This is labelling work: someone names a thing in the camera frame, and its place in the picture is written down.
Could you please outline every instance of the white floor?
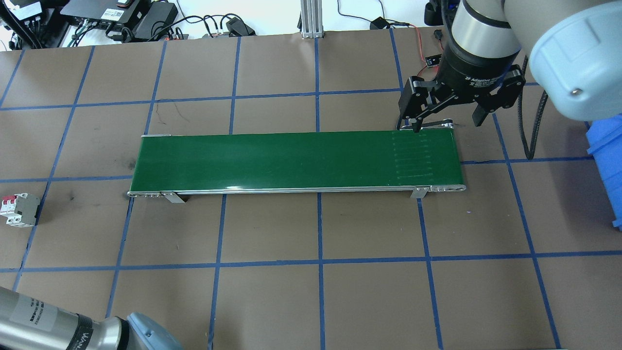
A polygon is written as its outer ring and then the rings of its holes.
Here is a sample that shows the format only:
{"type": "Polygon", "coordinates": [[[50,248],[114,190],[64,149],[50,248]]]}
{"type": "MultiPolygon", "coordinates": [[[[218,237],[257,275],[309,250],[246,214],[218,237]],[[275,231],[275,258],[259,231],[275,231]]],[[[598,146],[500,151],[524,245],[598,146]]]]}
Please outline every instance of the white floor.
{"type": "MultiPolygon", "coordinates": [[[[300,15],[299,0],[169,0],[177,1],[186,16],[206,14],[226,14],[229,12],[240,15],[251,26],[257,35],[291,34],[298,31],[296,25],[300,15]]],[[[412,23],[416,26],[424,26],[423,13],[427,0],[382,0],[386,18],[396,21],[412,23]]],[[[354,16],[373,20],[382,16],[379,0],[340,0],[341,12],[354,16]]],[[[343,17],[337,13],[337,0],[324,0],[322,2],[323,24],[325,31],[352,31],[369,29],[369,23],[361,19],[343,17]]],[[[181,12],[177,19],[183,18],[181,12]]],[[[201,23],[189,24],[182,22],[179,27],[183,33],[188,34],[190,39],[203,37],[207,32],[201,23]]],[[[75,30],[70,29],[65,38],[64,46],[71,41],[71,34],[75,30]]],[[[8,47],[11,33],[0,29],[0,40],[8,47]]],[[[87,33],[80,46],[117,44],[106,38],[102,31],[87,33]]]]}

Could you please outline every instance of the sticker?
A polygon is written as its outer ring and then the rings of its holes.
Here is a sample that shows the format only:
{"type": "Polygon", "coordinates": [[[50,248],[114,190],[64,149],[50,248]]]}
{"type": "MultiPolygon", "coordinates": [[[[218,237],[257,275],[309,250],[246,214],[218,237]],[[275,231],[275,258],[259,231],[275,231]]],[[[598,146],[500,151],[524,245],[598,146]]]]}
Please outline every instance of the sticker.
{"type": "Polygon", "coordinates": [[[125,13],[125,10],[119,9],[107,9],[103,15],[101,15],[101,19],[105,19],[107,21],[118,21],[121,19],[121,16],[125,13]]]}
{"type": "Polygon", "coordinates": [[[20,295],[9,321],[49,332],[56,322],[58,308],[29,296],[20,295]]]}

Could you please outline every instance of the power adapter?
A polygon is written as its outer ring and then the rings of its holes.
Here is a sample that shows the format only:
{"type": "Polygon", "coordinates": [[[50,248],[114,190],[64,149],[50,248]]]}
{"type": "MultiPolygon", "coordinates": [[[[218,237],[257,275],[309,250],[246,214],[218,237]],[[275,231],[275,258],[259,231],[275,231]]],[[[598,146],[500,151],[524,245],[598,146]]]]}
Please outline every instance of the power adapter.
{"type": "Polygon", "coordinates": [[[378,17],[369,23],[370,29],[387,29],[390,27],[391,27],[391,24],[388,23],[387,20],[385,20],[382,17],[378,17]]]}
{"type": "Polygon", "coordinates": [[[227,30],[229,31],[230,37],[246,37],[255,34],[255,30],[244,23],[239,18],[232,18],[227,23],[227,30]]]}
{"type": "MultiPolygon", "coordinates": [[[[163,1],[152,2],[149,12],[136,27],[133,41],[147,41],[151,39],[156,33],[162,31],[161,27],[173,24],[175,17],[177,17],[177,6],[175,4],[163,1]]],[[[155,40],[160,39],[165,34],[166,32],[162,32],[155,40]]]]}

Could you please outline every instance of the metal bracket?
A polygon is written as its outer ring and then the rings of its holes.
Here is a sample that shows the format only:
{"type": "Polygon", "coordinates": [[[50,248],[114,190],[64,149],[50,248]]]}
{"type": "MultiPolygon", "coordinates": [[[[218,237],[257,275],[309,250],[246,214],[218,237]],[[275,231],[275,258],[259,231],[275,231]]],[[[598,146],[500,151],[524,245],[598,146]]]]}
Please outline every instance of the metal bracket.
{"type": "Polygon", "coordinates": [[[412,190],[411,199],[422,199],[428,192],[462,192],[467,189],[464,185],[452,186],[422,186],[412,190]]]}
{"type": "Polygon", "coordinates": [[[186,203],[186,201],[179,197],[175,192],[162,192],[162,195],[171,203],[186,203]]]}
{"type": "Polygon", "coordinates": [[[300,0],[300,21],[303,38],[324,37],[322,0],[300,0]]]}
{"type": "Polygon", "coordinates": [[[422,199],[430,190],[429,187],[417,187],[412,190],[411,199],[422,199]]]}

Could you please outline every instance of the blue tape grid line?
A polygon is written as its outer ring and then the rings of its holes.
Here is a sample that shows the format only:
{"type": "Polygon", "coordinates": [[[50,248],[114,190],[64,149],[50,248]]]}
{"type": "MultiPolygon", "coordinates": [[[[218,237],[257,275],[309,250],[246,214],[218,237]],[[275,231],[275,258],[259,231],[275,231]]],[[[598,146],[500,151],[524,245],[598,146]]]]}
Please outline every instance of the blue tape grid line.
{"type": "Polygon", "coordinates": [[[417,208],[419,210],[419,224],[421,225],[421,237],[424,244],[425,267],[428,274],[428,284],[430,286],[430,300],[432,302],[432,314],[434,316],[434,328],[436,329],[436,341],[439,349],[443,350],[443,336],[440,331],[439,308],[436,300],[436,289],[434,288],[434,275],[432,273],[432,258],[430,257],[430,247],[427,241],[427,230],[425,229],[424,207],[421,199],[417,199],[417,208]]]}
{"type": "MultiPolygon", "coordinates": [[[[60,154],[63,151],[63,146],[65,145],[65,140],[67,139],[67,134],[69,132],[69,127],[71,126],[73,115],[76,111],[76,105],[78,104],[78,99],[80,98],[80,94],[82,93],[82,88],[84,87],[84,82],[86,80],[86,75],[88,73],[88,69],[91,66],[91,61],[93,60],[93,54],[95,53],[95,46],[91,48],[91,52],[89,53],[88,60],[86,61],[86,66],[84,69],[84,73],[82,74],[82,80],[80,80],[80,86],[78,87],[78,92],[76,93],[76,97],[73,101],[73,107],[71,112],[69,113],[69,117],[67,118],[67,124],[65,125],[65,130],[63,131],[63,136],[60,139],[60,144],[58,146],[58,151],[56,152],[56,157],[54,158],[54,163],[52,165],[52,170],[50,170],[50,176],[47,179],[47,183],[45,185],[45,190],[43,192],[43,196],[41,197],[41,203],[39,204],[39,208],[37,208],[37,218],[41,217],[41,212],[43,211],[43,207],[45,205],[45,199],[47,198],[47,194],[50,190],[50,185],[52,184],[52,178],[54,177],[54,172],[58,166],[58,160],[60,159],[60,154]]],[[[39,219],[35,223],[32,230],[30,230],[30,235],[28,237],[28,243],[26,244],[26,249],[24,250],[24,256],[22,257],[22,262],[19,267],[19,271],[17,276],[15,277],[15,283],[13,284],[13,291],[17,291],[17,287],[19,286],[19,282],[22,278],[23,269],[26,265],[26,260],[28,260],[28,254],[30,254],[30,248],[32,248],[32,242],[34,241],[35,234],[37,233],[39,219]]]]}
{"type": "Polygon", "coordinates": [[[116,294],[116,286],[119,281],[119,270],[123,261],[123,252],[125,250],[125,241],[128,239],[129,220],[132,216],[132,208],[134,207],[134,198],[129,199],[128,212],[125,215],[125,223],[123,224],[123,234],[119,245],[119,254],[117,255],[116,266],[114,267],[113,284],[110,288],[110,297],[108,298],[108,307],[106,307],[106,318],[110,317],[113,310],[114,295],[116,294]]]}
{"type": "Polygon", "coordinates": [[[317,194],[317,258],[320,301],[320,350],[326,350],[326,321],[324,317],[324,242],[322,228],[322,194],[317,194]]]}
{"type": "MultiPolygon", "coordinates": [[[[320,47],[314,38],[313,56],[315,66],[315,132],[320,132],[320,47]]],[[[320,307],[320,350],[326,350],[326,321],[324,317],[324,242],[322,236],[322,193],[317,194],[317,277],[318,302],[320,307]]]]}
{"type": "MultiPolygon", "coordinates": [[[[295,92],[295,93],[273,93],[266,95],[240,95],[235,96],[236,100],[249,98],[272,98],[272,97],[300,97],[300,96],[316,96],[316,95],[351,95],[356,93],[382,93],[382,92],[400,92],[400,88],[376,88],[366,90],[339,90],[339,91],[319,91],[319,92],[295,92]]],[[[155,103],[177,103],[177,102],[196,102],[196,101],[214,101],[214,100],[232,100],[232,96],[217,97],[194,97],[194,98],[161,98],[155,100],[155,103]]],[[[99,102],[99,103],[81,103],[77,104],[77,108],[83,107],[99,107],[99,106],[119,106],[119,105],[146,105],[151,104],[151,100],[125,101],[125,102],[99,102]]],[[[21,111],[21,110],[49,110],[54,108],[71,108],[73,105],[50,105],[50,106],[22,106],[22,107],[6,107],[0,108],[0,111],[21,111]]]]}
{"type": "Polygon", "coordinates": [[[221,260],[223,254],[223,234],[225,231],[225,210],[227,206],[227,195],[223,195],[223,200],[220,206],[220,226],[218,228],[218,245],[216,248],[216,263],[209,264],[214,267],[214,285],[211,289],[211,308],[210,308],[210,328],[207,338],[207,348],[212,350],[214,348],[214,330],[216,328],[216,302],[218,301],[218,282],[220,280],[220,268],[222,267],[221,260]]]}
{"type": "Polygon", "coordinates": [[[527,244],[529,245],[529,251],[531,253],[531,258],[534,263],[534,269],[536,271],[538,285],[540,286],[540,292],[542,294],[544,308],[546,310],[546,314],[549,319],[550,330],[553,335],[553,340],[555,341],[555,346],[557,347],[557,349],[561,349],[562,346],[559,341],[559,335],[557,334],[557,327],[555,326],[555,319],[553,318],[553,312],[551,311],[551,308],[550,308],[549,297],[547,296],[546,288],[544,286],[544,279],[542,278],[542,272],[540,271],[540,265],[538,263],[538,256],[536,255],[536,249],[534,248],[534,242],[531,239],[529,225],[527,224],[527,217],[525,215],[525,210],[522,206],[521,195],[518,190],[518,185],[516,184],[516,178],[514,177],[512,163],[509,161],[508,150],[506,149],[505,141],[503,139],[503,133],[501,132],[501,126],[499,125],[499,120],[497,119],[496,113],[493,113],[493,120],[494,120],[494,125],[497,129],[497,134],[499,136],[499,142],[501,142],[501,149],[503,150],[503,156],[506,160],[506,164],[508,167],[509,177],[512,182],[512,188],[514,189],[514,196],[516,197],[516,203],[518,204],[518,210],[521,214],[522,226],[525,230],[527,244]]]}
{"type": "MultiPolygon", "coordinates": [[[[242,43],[242,38],[238,38],[235,53],[235,67],[233,69],[233,89],[231,91],[231,117],[229,120],[229,135],[233,134],[233,125],[235,119],[235,100],[236,92],[238,89],[238,70],[239,70],[239,55],[242,43]]],[[[214,284],[211,289],[211,309],[210,309],[210,327],[207,337],[207,349],[212,350],[214,348],[214,330],[216,328],[216,303],[218,302],[218,282],[220,281],[220,268],[223,254],[223,236],[225,233],[225,212],[227,207],[227,195],[223,194],[222,203],[220,206],[220,226],[218,228],[218,246],[216,248],[216,263],[214,264],[214,284]]]]}
{"type": "Polygon", "coordinates": [[[6,95],[9,94],[9,89],[11,88],[11,84],[13,84],[13,80],[15,79],[15,75],[17,74],[17,70],[19,69],[19,65],[22,63],[22,59],[24,58],[24,53],[26,50],[22,50],[19,54],[19,58],[17,59],[17,63],[15,64],[15,68],[13,68],[13,73],[11,73],[11,77],[9,78],[9,82],[6,84],[6,88],[2,93],[2,98],[0,98],[0,107],[4,104],[4,100],[6,99],[6,95]]]}
{"type": "Polygon", "coordinates": [[[151,116],[154,112],[154,105],[156,104],[156,96],[157,96],[157,88],[160,85],[160,76],[162,75],[162,66],[164,66],[164,56],[166,55],[166,44],[168,42],[164,41],[162,44],[162,53],[160,54],[160,63],[157,68],[157,74],[155,75],[155,83],[154,89],[151,93],[151,101],[149,101],[149,114],[147,114],[147,123],[145,123],[145,132],[144,135],[149,133],[149,126],[151,125],[151,116]]]}
{"type": "Polygon", "coordinates": [[[399,82],[400,91],[404,89],[404,83],[402,83],[402,68],[399,65],[399,56],[397,54],[397,45],[395,43],[395,34],[393,28],[389,28],[389,34],[391,35],[391,45],[393,46],[393,56],[395,56],[395,67],[397,69],[397,81],[399,82]]]}
{"type": "MultiPolygon", "coordinates": [[[[538,259],[542,258],[571,258],[571,257],[610,257],[620,256],[622,250],[597,250],[593,252],[551,252],[536,253],[538,259]]],[[[384,258],[334,258],[322,259],[323,265],[356,264],[356,263],[407,263],[470,260],[506,260],[506,259],[531,259],[531,253],[515,254],[489,254],[489,255],[442,255],[430,257],[384,257],[384,258]]],[[[25,267],[22,272],[77,272],[77,271],[135,271],[135,270],[178,270],[188,268],[215,268],[215,267],[261,267],[261,266],[297,266],[318,265],[319,259],[307,260],[273,260],[255,262],[220,262],[220,263],[186,263],[170,265],[121,265],[121,266],[76,266],[76,267],[25,267]]],[[[0,273],[18,272],[19,268],[0,268],[0,273]]]]}
{"type": "MultiPolygon", "coordinates": [[[[399,64],[399,55],[397,54],[397,45],[395,43],[395,35],[393,29],[389,29],[391,35],[391,45],[393,46],[393,56],[395,58],[395,66],[397,70],[397,80],[400,89],[404,88],[402,83],[402,69],[399,64]]],[[[434,275],[432,274],[432,259],[430,257],[430,249],[427,241],[427,231],[425,229],[424,208],[421,199],[417,200],[417,209],[419,211],[419,224],[421,226],[421,237],[424,245],[424,261],[428,276],[428,285],[430,287],[430,302],[432,304],[432,315],[434,316],[434,328],[436,329],[436,341],[440,350],[443,350],[443,336],[440,330],[439,308],[436,300],[436,289],[434,288],[434,275]]]]}
{"type": "Polygon", "coordinates": [[[238,44],[235,53],[235,67],[233,69],[233,89],[231,91],[231,116],[229,118],[229,135],[233,134],[233,118],[235,116],[235,100],[238,89],[238,68],[239,68],[239,50],[242,38],[238,37],[238,44]]]}
{"type": "MultiPolygon", "coordinates": [[[[145,135],[149,133],[149,126],[151,124],[151,116],[153,115],[154,105],[156,104],[155,100],[157,96],[157,89],[158,89],[158,86],[160,85],[160,76],[162,75],[162,67],[164,66],[164,57],[166,55],[167,43],[168,42],[165,41],[162,44],[162,53],[160,54],[160,62],[158,65],[157,73],[155,75],[156,81],[154,82],[154,89],[153,89],[153,92],[151,93],[151,101],[149,102],[149,113],[147,114],[147,121],[145,122],[145,130],[144,130],[145,135]]],[[[129,223],[131,220],[133,207],[134,207],[134,198],[130,198],[129,203],[128,203],[128,212],[125,216],[125,223],[123,225],[123,234],[121,235],[121,243],[119,244],[119,254],[117,255],[117,262],[116,262],[116,266],[114,267],[114,278],[113,278],[113,284],[110,288],[110,297],[108,298],[108,307],[106,308],[106,317],[110,317],[110,314],[112,313],[112,309],[113,309],[114,296],[116,294],[116,287],[119,281],[119,271],[121,269],[121,262],[123,261],[125,241],[128,238],[129,223]]]]}
{"type": "MultiPolygon", "coordinates": [[[[25,106],[25,107],[13,107],[13,108],[0,108],[0,110],[39,110],[39,109],[50,109],[50,108],[71,108],[70,117],[67,121],[67,125],[65,127],[65,131],[63,133],[63,138],[61,140],[57,156],[54,161],[54,165],[50,172],[49,178],[40,178],[40,179],[3,179],[0,180],[0,183],[9,183],[9,182],[46,182],[47,185],[45,188],[44,196],[42,198],[41,206],[39,207],[39,213],[43,208],[43,204],[45,202],[45,198],[47,197],[47,192],[50,187],[51,182],[55,181],[105,181],[105,180],[118,180],[118,179],[131,179],[131,176],[107,176],[107,177],[53,177],[53,174],[58,165],[58,160],[60,159],[60,153],[62,152],[62,147],[64,145],[65,139],[67,137],[67,133],[70,127],[70,123],[72,121],[73,115],[75,113],[76,108],[80,107],[91,107],[91,106],[114,106],[114,105],[134,105],[134,104],[150,104],[149,114],[147,117],[147,123],[145,127],[145,134],[149,131],[149,124],[151,121],[151,116],[153,112],[154,103],[168,103],[168,102],[190,102],[190,101],[207,101],[207,100],[231,100],[231,119],[230,119],[230,133],[233,132],[233,118],[234,118],[234,106],[235,100],[239,98],[271,98],[271,97],[295,97],[295,96],[315,96],[316,98],[316,130],[320,130],[320,109],[319,109],[319,96],[320,95],[337,95],[337,94],[354,94],[354,93],[380,93],[380,92],[399,92],[402,90],[402,81],[401,81],[401,68],[399,64],[399,58],[397,55],[397,46],[395,42],[395,37],[393,30],[390,30],[391,36],[391,44],[393,47],[394,58],[396,61],[396,70],[399,81],[399,88],[386,88],[386,89],[370,89],[370,90],[345,90],[345,91],[328,91],[321,92],[319,87],[319,57],[318,57],[318,40],[315,39],[315,91],[308,93],[281,93],[281,94],[272,94],[272,95],[246,95],[246,96],[236,96],[236,83],[238,78],[238,66],[239,66],[239,49],[241,45],[241,40],[238,38],[238,46],[236,52],[236,64],[234,71],[234,82],[233,82],[233,91],[232,96],[230,97],[205,97],[205,98],[179,98],[179,99],[162,99],[156,100],[157,95],[157,87],[160,80],[160,75],[162,72],[162,66],[164,63],[165,51],[166,51],[166,43],[163,43],[162,55],[160,57],[160,64],[158,68],[158,73],[156,76],[154,91],[152,94],[151,100],[141,100],[141,101],[130,101],[130,102],[110,102],[110,103],[84,103],[78,104],[78,99],[84,85],[86,75],[88,73],[89,66],[91,64],[91,60],[93,57],[93,53],[95,51],[95,47],[91,49],[91,53],[89,59],[87,61],[85,72],[83,74],[80,87],[78,89],[78,93],[76,95],[74,104],[72,105],[50,105],[50,106],[25,106]]],[[[0,100],[0,107],[4,103],[6,96],[8,94],[9,88],[11,86],[14,77],[16,76],[17,70],[20,66],[24,55],[24,51],[20,54],[19,60],[16,63],[16,66],[13,70],[9,83],[2,95],[2,99],[0,100]]],[[[538,85],[537,83],[527,83],[526,85],[538,85]]],[[[513,175],[513,171],[511,169],[512,163],[528,163],[528,162],[543,162],[543,161],[581,161],[581,160],[592,160],[592,157],[577,157],[577,158],[541,158],[535,159],[533,161],[527,161],[526,159],[509,159],[507,155],[507,150],[504,145],[503,136],[501,133],[501,129],[498,125],[498,121],[496,119],[496,115],[493,115],[495,125],[497,127],[497,132],[499,134],[499,139],[502,144],[502,148],[504,151],[504,160],[492,160],[487,162],[474,162],[474,161],[465,161],[462,162],[464,165],[471,164],[501,164],[506,163],[508,165],[508,171],[510,173],[511,180],[513,182],[513,188],[516,195],[517,202],[519,204],[519,210],[521,211],[521,218],[523,220],[524,228],[526,231],[527,241],[529,243],[530,253],[524,254],[506,254],[506,255],[462,255],[462,256],[445,256],[445,257],[432,257],[429,253],[429,247],[427,244],[427,234],[425,231],[425,220],[423,215],[423,207],[420,200],[418,200],[419,206],[419,214],[420,214],[420,224],[422,226],[422,236],[424,240],[424,257],[389,257],[389,258],[356,258],[356,259],[323,259],[322,253],[322,195],[318,194],[318,260],[285,260],[285,261],[275,261],[275,262],[239,262],[239,263],[221,263],[221,250],[222,250],[222,240],[223,240],[223,228],[225,222],[225,207],[226,207],[226,195],[223,196],[223,203],[221,207],[221,223],[220,223],[220,231],[218,237],[218,251],[217,251],[217,259],[216,263],[198,263],[198,264],[178,264],[178,265],[128,265],[122,266],[121,261],[123,257],[124,243],[127,237],[129,222],[131,217],[131,211],[134,203],[134,199],[131,199],[128,204],[128,213],[126,216],[126,221],[123,230],[123,236],[121,240],[121,246],[119,248],[119,255],[117,259],[116,266],[103,266],[103,267],[50,267],[50,268],[26,268],[25,262],[32,245],[32,241],[34,239],[34,234],[36,231],[36,226],[32,229],[29,241],[27,244],[26,251],[24,253],[24,258],[22,259],[21,267],[19,269],[13,268],[0,268],[0,272],[15,272],[17,271],[16,282],[14,284],[14,290],[17,289],[19,285],[19,280],[23,272],[62,272],[62,271],[115,271],[115,277],[113,280],[113,286],[111,289],[111,296],[108,303],[107,316],[110,315],[113,300],[114,300],[114,292],[116,290],[116,284],[118,281],[118,274],[121,270],[160,270],[160,269],[175,269],[175,268],[215,268],[215,279],[214,279],[214,289],[212,296],[212,309],[211,309],[211,321],[210,321],[210,335],[209,335],[209,348],[211,349],[212,341],[213,341],[213,332],[214,332],[214,323],[215,323],[215,312],[216,312],[216,298],[218,294],[218,277],[220,275],[220,267],[252,267],[252,266],[284,266],[284,265],[318,265],[318,277],[319,277],[319,289],[320,289],[320,340],[322,349],[325,349],[325,331],[324,331],[324,313],[323,313],[323,265],[324,264],[337,264],[337,263],[383,263],[383,262],[426,262],[426,266],[428,269],[429,276],[429,285],[430,285],[430,297],[432,299],[432,308],[434,312],[434,321],[437,330],[437,341],[439,343],[439,348],[442,349],[442,336],[440,332],[440,322],[437,310],[437,302],[434,291],[434,278],[432,274],[432,261],[456,261],[456,260],[495,260],[495,259],[507,259],[507,258],[531,258],[534,262],[534,268],[536,269],[536,274],[538,277],[538,282],[540,284],[543,300],[545,303],[545,307],[547,309],[547,315],[549,317],[549,323],[551,326],[551,330],[553,333],[553,337],[555,340],[555,344],[558,348],[560,348],[559,337],[557,335],[557,331],[554,324],[554,319],[552,316],[552,312],[550,310],[548,298],[546,295],[546,291],[544,288],[544,282],[542,280],[542,275],[539,270],[538,258],[549,258],[549,257],[578,257],[578,256],[604,256],[604,255],[622,255],[622,251],[619,250],[610,250],[610,251],[596,251],[596,252],[554,252],[554,253],[535,253],[533,243],[531,240],[531,235],[529,233],[529,228],[527,226],[526,217],[524,215],[524,210],[522,208],[522,202],[520,200],[520,196],[518,193],[518,187],[516,185],[516,180],[513,175]]]]}

